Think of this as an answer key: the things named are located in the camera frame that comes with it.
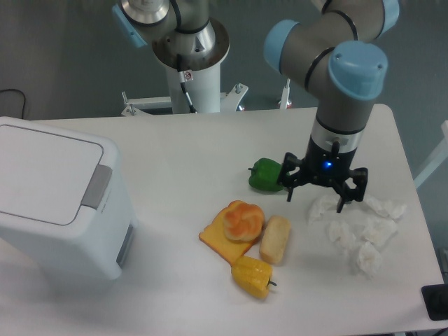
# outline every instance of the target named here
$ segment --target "white tissue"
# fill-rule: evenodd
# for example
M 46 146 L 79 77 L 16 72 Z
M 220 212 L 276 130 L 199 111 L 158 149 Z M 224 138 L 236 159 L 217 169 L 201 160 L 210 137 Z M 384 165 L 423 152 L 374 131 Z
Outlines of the white tissue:
M 395 221 L 406 211 L 406 204 L 390 200 L 380 201 L 371 195 L 364 195 L 364 202 L 381 217 L 389 217 Z
M 369 217 L 361 237 L 376 247 L 382 247 L 397 229 L 396 223 L 391 219 Z
M 361 246 L 356 259 L 356 264 L 369 277 L 373 277 L 381 267 L 383 258 L 376 248 L 369 242 Z
M 334 220 L 331 222 L 328 226 L 328 237 L 330 241 L 337 242 L 343 249 L 350 251 L 355 247 L 356 237 L 344 221 Z
M 337 206 L 340 196 L 338 194 L 324 195 L 317 198 L 308 212 L 308 225 L 322 219 L 323 214 L 332 207 Z

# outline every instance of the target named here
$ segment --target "toy food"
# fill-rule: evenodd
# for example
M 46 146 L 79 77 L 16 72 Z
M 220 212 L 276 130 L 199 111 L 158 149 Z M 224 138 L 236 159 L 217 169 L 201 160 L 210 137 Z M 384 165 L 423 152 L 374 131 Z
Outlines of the toy food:
M 228 207 L 221 210 L 203 232 L 199 234 L 199 239 L 207 246 L 213 249 L 217 254 L 223 257 L 229 264 L 233 265 L 235 261 L 247 252 L 256 239 L 252 241 L 232 241 L 224 234 L 224 215 L 236 209 L 238 205 L 245 204 L 243 201 L 233 201 Z
M 261 258 L 270 264 L 281 262 L 288 242 L 291 223 L 282 216 L 272 216 L 266 226 L 265 234 L 260 244 Z
M 239 257 L 232 266 L 232 277 L 247 293 L 258 299 L 264 299 L 269 293 L 271 281 L 271 265 L 251 257 Z
M 250 242 L 257 238 L 265 223 L 263 210 L 242 202 L 224 215 L 224 235 L 231 240 Z
M 280 174 L 281 164 L 271 159 L 263 157 L 255 162 L 249 177 L 249 185 L 252 188 L 263 191 L 280 191 L 283 189 L 281 185 L 277 184 L 277 179 Z

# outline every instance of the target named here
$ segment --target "metal bracket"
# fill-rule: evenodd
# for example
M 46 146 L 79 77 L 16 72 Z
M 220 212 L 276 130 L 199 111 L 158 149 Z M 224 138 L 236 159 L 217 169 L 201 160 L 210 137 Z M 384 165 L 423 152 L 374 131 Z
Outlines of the metal bracket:
M 221 112 L 243 111 L 241 100 L 249 91 L 249 87 L 243 84 L 236 84 L 229 93 L 220 94 L 220 110 Z M 142 110 L 152 109 L 168 109 L 172 107 L 170 97 L 154 97 L 154 98 L 138 98 L 128 99 L 126 92 L 121 92 L 125 109 L 122 111 L 122 116 L 142 116 L 148 113 Z

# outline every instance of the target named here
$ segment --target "bread loaf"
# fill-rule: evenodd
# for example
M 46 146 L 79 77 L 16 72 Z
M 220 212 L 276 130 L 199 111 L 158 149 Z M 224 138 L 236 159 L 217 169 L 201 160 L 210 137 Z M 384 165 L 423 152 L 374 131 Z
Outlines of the bread loaf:
M 266 263 L 281 262 L 290 230 L 291 223 L 287 218 L 272 216 L 269 219 L 260 245 L 260 256 Z

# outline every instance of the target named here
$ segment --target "toy bread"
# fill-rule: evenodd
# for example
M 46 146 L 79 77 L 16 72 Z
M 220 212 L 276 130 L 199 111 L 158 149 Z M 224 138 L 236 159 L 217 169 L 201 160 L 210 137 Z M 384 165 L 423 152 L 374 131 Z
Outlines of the toy bread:
M 281 262 L 290 230 L 291 223 L 287 218 L 272 216 L 269 219 L 260 245 L 260 256 L 266 263 Z
M 230 240 L 250 242 L 257 238 L 265 223 L 263 210 L 242 202 L 224 215 L 224 234 Z
M 244 255 L 257 241 L 256 238 L 251 241 L 234 241 L 228 239 L 224 234 L 224 216 L 228 212 L 234 211 L 241 204 L 248 205 L 243 201 L 231 202 L 229 206 L 221 210 L 213 219 L 213 222 L 199 234 L 199 239 L 223 257 L 230 265 L 233 265 L 235 261 Z

